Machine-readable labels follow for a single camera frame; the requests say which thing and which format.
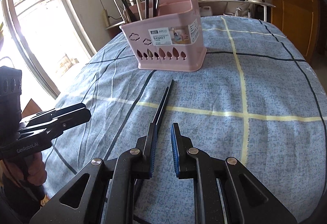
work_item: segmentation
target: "table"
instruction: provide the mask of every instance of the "table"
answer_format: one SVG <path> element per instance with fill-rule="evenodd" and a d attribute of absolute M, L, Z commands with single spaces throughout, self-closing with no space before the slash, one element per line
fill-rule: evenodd
<path fill-rule="evenodd" d="M 267 22 L 267 6 L 268 7 L 275 7 L 274 5 L 267 3 L 267 2 L 252 2 L 252 1 L 241 1 L 241 0 L 198 0 L 200 3 L 209 3 L 209 2 L 237 2 L 237 3 L 249 3 L 249 4 L 255 4 L 260 5 L 264 7 L 264 21 Z"/>

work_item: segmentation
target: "blue gripper pad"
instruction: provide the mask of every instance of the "blue gripper pad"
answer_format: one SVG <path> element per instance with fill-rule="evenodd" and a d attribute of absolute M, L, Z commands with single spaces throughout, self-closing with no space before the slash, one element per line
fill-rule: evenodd
<path fill-rule="evenodd" d="M 157 148 L 157 126 L 155 125 L 155 129 L 153 130 L 153 137 L 152 137 L 152 144 L 151 144 L 151 151 L 150 151 L 150 178 L 152 178 L 152 174 L 154 171 L 154 159 L 156 157 L 156 148 Z"/>
<path fill-rule="evenodd" d="M 171 125 L 171 130 L 170 130 L 170 137 L 171 137 L 171 147 L 173 149 L 173 159 L 174 159 L 174 168 L 175 168 L 175 173 L 176 177 L 179 177 L 179 153 L 178 153 L 178 148 L 177 148 L 177 140 L 176 140 L 176 135 L 174 131 L 174 125 Z"/>

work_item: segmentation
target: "metal screw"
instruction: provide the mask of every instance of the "metal screw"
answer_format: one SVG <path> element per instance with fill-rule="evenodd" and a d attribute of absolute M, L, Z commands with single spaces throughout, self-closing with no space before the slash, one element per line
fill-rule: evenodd
<path fill-rule="evenodd" d="M 190 154 L 198 154 L 199 153 L 199 150 L 195 147 L 191 147 L 189 150 L 188 150 L 188 153 Z"/>
<path fill-rule="evenodd" d="M 98 166 L 101 164 L 101 159 L 100 158 L 95 158 L 91 161 L 91 164 L 94 165 L 94 166 Z"/>
<path fill-rule="evenodd" d="M 132 155 L 137 155 L 138 153 L 140 153 L 140 150 L 138 148 L 132 148 L 130 150 L 130 154 Z"/>
<path fill-rule="evenodd" d="M 237 159 L 236 158 L 233 158 L 233 157 L 230 157 L 227 159 L 227 162 L 230 164 L 230 165 L 236 165 L 237 163 Z"/>

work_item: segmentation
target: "yellow stripe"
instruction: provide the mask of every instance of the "yellow stripe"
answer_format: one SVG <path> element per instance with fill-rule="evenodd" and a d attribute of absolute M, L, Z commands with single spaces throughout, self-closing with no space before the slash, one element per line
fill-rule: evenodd
<path fill-rule="evenodd" d="M 218 28 L 213 28 L 213 29 L 202 29 L 202 30 L 220 30 L 220 31 L 227 31 L 226 29 L 218 29 Z M 262 32 L 256 32 L 256 31 L 246 31 L 246 30 L 233 30 L 230 29 L 229 31 L 233 31 L 233 32 L 247 32 L 247 33 L 255 33 L 255 34 L 261 34 L 261 35 L 271 35 L 270 33 L 262 33 Z M 274 34 L 275 36 L 279 36 L 282 38 L 286 38 L 283 35 L 280 34 Z"/>
<path fill-rule="evenodd" d="M 295 115 L 288 116 L 273 116 L 273 115 L 259 115 L 259 114 L 249 114 L 249 118 L 265 120 L 265 121 L 299 121 L 299 122 L 315 122 L 321 121 L 319 116 L 317 117 L 301 117 Z"/>
<path fill-rule="evenodd" d="M 69 95 L 72 97 L 81 97 L 83 98 L 84 95 L 82 94 L 74 94 L 74 93 L 61 93 L 62 95 Z M 86 98 L 92 99 L 93 96 L 86 96 Z M 102 96 L 94 96 L 97 100 L 104 100 L 104 101 L 116 101 L 120 103 L 125 104 L 133 104 L 133 100 L 126 100 L 126 99 L 119 99 L 119 98 L 107 98 Z M 145 101 L 139 101 L 136 103 L 136 105 L 139 106 L 145 106 L 150 108 L 158 108 L 158 104 L 151 103 L 151 102 L 145 102 Z M 252 119 L 258 119 L 258 120 L 265 120 L 265 121 L 282 121 L 282 122 L 288 122 L 288 121 L 299 121 L 299 122 L 315 122 L 315 121 L 321 121 L 321 118 L 319 116 L 316 117 L 301 117 L 301 116 L 295 116 L 295 115 L 286 115 L 286 116 L 274 116 L 274 115 L 260 115 L 260 114 L 243 114 L 238 113 L 235 111 L 215 111 L 215 110 L 201 110 L 201 109 L 194 109 L 194 108 L 187 108 L 187 107 L 176 107 L 176 106 L 167 106 L 166 110 L 171 111 L 178 111 L 183 113 L 190 113 L 190 114 L 199 114 L 199 115 L 212 115 L 212 116 L 234 116 L 234 117 L 240 117 L 240 118 L 252 118 Z"/>
<path fill-rule="evenodd" d="M 235 58 L 235 62 L 236 62 L 236 66 L 237 66 L 238 72 L 240 74 L 242 106 L 243 106 L 243 114 L 244 114 L 244 118 L 243 118 L 244 134 L 243 134 L 241 163 L 244 166 L 246 166 L 246 163 L 247 163 L 247 145 L 248 145 L 248 141 L 249 141 L 250 127 L 249 127 L 249 117 L 248 117 L 248 113 L 247 113 L 245 77 L 244 77 L 244 72 L 243 72 L 243 70 L 241 68 L 240 61 L 238 60 L 238 57 L 237 57 L 237 54 L 236 54 L 235 43 L 234 43 L 234 40 L 233 40 L 233 38 L 231 36 L 231 33 L 230 33 L 230 31 L 229 31 L 229 29 L 227 27 L 226 20 L 223 17 L 221 17 L 221 19 L 224 21 L 224 24 L 225 24 L 225 27 L 226 27 L 226 31 L 227 31 L 227 35 L 229 37 L 229 40 L 231 41 L 232 49 L 233 49 L 233 55 L 234 55 L 234 58 Z"/>

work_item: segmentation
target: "person's hand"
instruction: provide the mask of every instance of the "person's hand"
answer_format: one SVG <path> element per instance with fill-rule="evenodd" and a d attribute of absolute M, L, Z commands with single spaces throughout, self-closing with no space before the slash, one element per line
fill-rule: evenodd
<path fill-rule="evenodd" d="M 33 162 L 28 168 L 29 176 L 27 177 L 27 180 L 36 186 L 40 186 L 45 183 L 47 172 L 45 170 L 45 164 L 42 161 L 42 153 L 36 153 L 33 154 Z M 14 163 L 4 161 L 10 170 L 12 176 L 19 182 L 24 180 L 24 176 L 20 168 Z M 3 161 L 0 161 L 0 165 L 2 167 L 3 173 L 7 176 L 8 179 L 10 179 L 16 186 L 20 187 L 16 181 L 12 178 L 10 173 L 8 172 L 6 166 L 4 165 Z"/>

